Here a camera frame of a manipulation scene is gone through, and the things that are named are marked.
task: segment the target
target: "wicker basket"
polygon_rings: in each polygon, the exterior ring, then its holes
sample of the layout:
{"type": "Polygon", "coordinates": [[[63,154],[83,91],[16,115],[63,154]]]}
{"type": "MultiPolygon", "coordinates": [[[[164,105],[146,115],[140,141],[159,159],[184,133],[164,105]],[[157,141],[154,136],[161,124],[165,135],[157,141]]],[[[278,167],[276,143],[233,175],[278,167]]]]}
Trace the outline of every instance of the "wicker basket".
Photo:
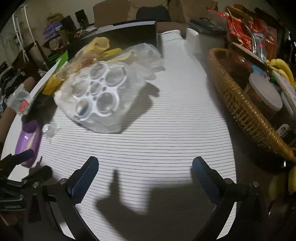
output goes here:
{"type": "Polygon", "coordinates": [[[211,80],[234,119],[263,149],[296,163],[293,150],[282,140],[259,109],[250,101],[248,95],[221,65],[220,60],[225,55],[226,49],[214,48],[209,51],[207,60],[211,80]]]}

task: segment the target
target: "screw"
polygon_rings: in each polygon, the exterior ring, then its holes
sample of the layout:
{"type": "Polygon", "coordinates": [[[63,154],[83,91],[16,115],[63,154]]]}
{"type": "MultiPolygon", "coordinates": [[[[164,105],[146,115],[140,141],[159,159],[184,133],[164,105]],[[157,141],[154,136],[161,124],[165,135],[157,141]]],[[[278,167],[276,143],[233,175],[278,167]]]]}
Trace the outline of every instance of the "screw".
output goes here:
{"type": "Polygon", "coordinates": [[[61,180],[59,180],[60,184],[65,184],[68,181],[68,179],[66,178],[62,178],[61,180]]]}
{"type": "Polygon", "coordinates": [[[224,182],[227,183],[227,184],[232,184],[233,183],[233,181],[230,178],[225,178],[224,182]]]}
{"type": "Polygon", "coordinates": [[[39,182],[35,182],[35,183],[33,183],[33,187],[34,188],[36,188],[36,187],[38,187],[39,186],[39,182]]]}
{"type": "Polygon", "coordinates": [[[253,185],[254,185],[255,187],[259,187],[259,183],[256,182],[256,181],[253,182],[253,185]]]}

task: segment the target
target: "bunch of bananas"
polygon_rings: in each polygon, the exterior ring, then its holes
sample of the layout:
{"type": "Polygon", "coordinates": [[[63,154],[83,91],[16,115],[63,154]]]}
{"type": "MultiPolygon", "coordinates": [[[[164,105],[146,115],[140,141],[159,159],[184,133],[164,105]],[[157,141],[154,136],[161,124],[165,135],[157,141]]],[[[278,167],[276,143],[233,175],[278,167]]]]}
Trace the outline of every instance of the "bunch of bananas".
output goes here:
{"type": "Polygon", "coordinates": [[[284,76],[292,85],[293,89],[295,89],[293,74],[285,61],[283,61],[280,58],[277,58],[272,59],[271,61],[266,60],[266,63],[272,70],[278,72],[281,76],[284,76]]]}

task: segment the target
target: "table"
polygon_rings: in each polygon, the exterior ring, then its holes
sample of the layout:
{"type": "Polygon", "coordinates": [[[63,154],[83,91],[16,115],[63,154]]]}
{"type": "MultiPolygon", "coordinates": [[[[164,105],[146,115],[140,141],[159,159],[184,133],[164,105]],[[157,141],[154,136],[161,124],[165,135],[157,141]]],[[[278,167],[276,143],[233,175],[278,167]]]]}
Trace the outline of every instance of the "table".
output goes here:
{"type": "MultiPolygon", "coordinates": [[[[93,133],[57,109],[59,131],[40,144],[37,160],[42,156],[56,180],[69,177],[89,156],[99,159],[99,172],[76,208],[101,241],[192,240],[215,208],[191,174],[196,156],[236,182],[229,131],[201,63],[188,53],[179,31],[161,39],[166,71],[147,81],[122,133],[93,133]]],[[[2,156],[14,151],[19,120],[14,128],[2,156]]]]}

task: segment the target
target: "white fabric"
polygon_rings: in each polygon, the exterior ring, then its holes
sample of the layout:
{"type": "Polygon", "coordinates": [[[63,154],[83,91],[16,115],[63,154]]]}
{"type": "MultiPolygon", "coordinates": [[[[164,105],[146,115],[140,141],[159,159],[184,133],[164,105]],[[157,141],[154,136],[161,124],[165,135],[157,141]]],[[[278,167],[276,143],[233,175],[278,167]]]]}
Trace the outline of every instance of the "white fabric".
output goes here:
{"type": "Polygon", "coordinates": [[[37,159],[43,157],[57,180],[89,156],[99,159],[99,172],[76,207],[101,241],[192,240],[215,208],[192,178],[196,156],[236,182],[228,128],[204,69],[179,31],[161,37],[166,71],[148,81],[122,133],[88,131],[57,109],[59,131],[40,145],[37,159]]]}

